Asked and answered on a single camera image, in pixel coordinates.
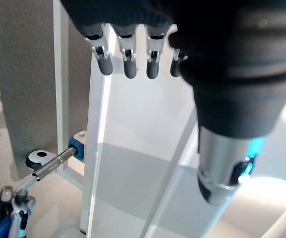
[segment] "robotic finger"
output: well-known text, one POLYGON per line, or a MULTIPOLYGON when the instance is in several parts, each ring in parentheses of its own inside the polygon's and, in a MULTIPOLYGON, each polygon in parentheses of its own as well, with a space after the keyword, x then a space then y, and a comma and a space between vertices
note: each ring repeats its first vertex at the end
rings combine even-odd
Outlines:
POLYGON ((166 33, 170 25, 164 24, 162 27, 145 25, 146 28, 146 53, 148 78, 154 79, 158 75, 159 61, 164 47, 166 33))
POLYGON ((174 49, 173 50, 173 58, 172 58, 172 64, 171 64, 171 75, 172 77, 179 77, 180 71, 179 66, 182 61, 187 59, 188 56, 184 54, 180 49, 174 49))
POLYGON ((104 33, 104 24, 94 24, 87 28, 86 41, 91 47, 91 51, 98 61, 100 71, 104 75, 110 75, 113 71, 111 57, 106 35, 104 33))
POLYGON ((136 76, 136 26, 135 24, 124 27, 113 25, 124 62, 124 73, 130 79, 136 76))

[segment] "glowing blue led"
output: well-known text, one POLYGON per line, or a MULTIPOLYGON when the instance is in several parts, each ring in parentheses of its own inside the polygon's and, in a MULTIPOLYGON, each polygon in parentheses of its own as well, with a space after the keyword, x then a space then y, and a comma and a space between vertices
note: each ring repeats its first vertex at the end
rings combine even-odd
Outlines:
POLYGON ((241 173, 240 176, 242 176, 242 175, 248 175, 248 174, 252 171, 252 168, 253 168, 253 163, 248 163, 246 169, 244 170, 243 173, 241 173))
POLYGON ((252 158, 258 155, 258 153, 260 152, 262 146, 264 143, 264 138, 263 137, 257 137, 254 138, 250 141, 250 144, 248 146, 248 150, 247 150, 247 157, 252 158))

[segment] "robotic hand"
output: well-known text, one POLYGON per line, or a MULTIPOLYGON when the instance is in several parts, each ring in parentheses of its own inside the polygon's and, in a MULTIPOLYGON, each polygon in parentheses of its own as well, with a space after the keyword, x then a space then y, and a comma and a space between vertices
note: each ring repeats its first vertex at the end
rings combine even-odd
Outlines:
MULTIPOLYGON (((181 73, 194 90, 200 190, 210 204, 223 204, 249 177, 286 102, 286 0, 61 2, 85 37, 96 23, 177 24, 169 36, 171 73, 181 73)), ((148 37, 161 41, 163 35, 148 37)), ((161 51, 147 53, 147 74, 154 78, 161 51)))

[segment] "gray panel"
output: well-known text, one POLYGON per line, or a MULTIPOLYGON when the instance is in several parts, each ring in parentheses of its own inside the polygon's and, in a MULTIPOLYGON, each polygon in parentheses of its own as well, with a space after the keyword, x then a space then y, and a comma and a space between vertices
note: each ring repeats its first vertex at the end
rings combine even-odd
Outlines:
MULTIPOLYGON (((90 61, 76 61, 88 52, 76 34, 69 37, 71 47, 78 45, 69 64, 77 82, 70 88, 70 108, 78 105, 71 110, 78 115, 70 117, 71 133, 86 125, 90 77, 90 61)), ((30 173, 24 161, 31 151, 57 151, 51 0, 0 0, 0 94, 14 155, 11 177, 18 180, 30 173)))
POLYGON ((69 135, 87 129, 91 50, 69 21, 69 135))

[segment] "metal cylinder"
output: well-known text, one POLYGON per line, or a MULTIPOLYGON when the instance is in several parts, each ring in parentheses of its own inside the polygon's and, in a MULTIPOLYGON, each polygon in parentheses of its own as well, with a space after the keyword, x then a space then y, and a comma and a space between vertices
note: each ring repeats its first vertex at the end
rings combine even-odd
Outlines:
POLYGON ((54 157, 44 166, 42 166, 39 170, 33 172, 33 176, 37 178, 37 181, 43 179, 46 175, 50 174, 56 168, 59 167, 62 163, 67 161, 71 156, 76 154, 77 150, 74 147, 70 147, 69 149, 64 150, 61 154, 54 157))
POLYGON ((249 178, 262 143, 262 138, 235 139, 201 127, 198 181, 206 201, 222 205, 233 196, 249 178))

